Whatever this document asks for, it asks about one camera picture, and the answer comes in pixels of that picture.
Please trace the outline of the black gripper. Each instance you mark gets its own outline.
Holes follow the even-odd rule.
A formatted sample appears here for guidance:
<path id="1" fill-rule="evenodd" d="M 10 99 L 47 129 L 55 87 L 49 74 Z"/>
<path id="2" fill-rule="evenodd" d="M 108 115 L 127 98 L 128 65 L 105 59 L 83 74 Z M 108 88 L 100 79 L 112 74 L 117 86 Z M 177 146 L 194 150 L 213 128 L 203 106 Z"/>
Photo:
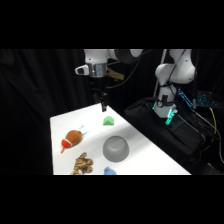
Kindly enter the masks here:
<path id="1" fill-rule="evenodd" d="M 106 93 L 106 79 L 105 78 L 92 78 L 91 79 L 92 95 L 96 103 L 101 103 L 102 111 L 107 110 L 107 106 L 103 104 L 107 103 L 108 97 Z"/>

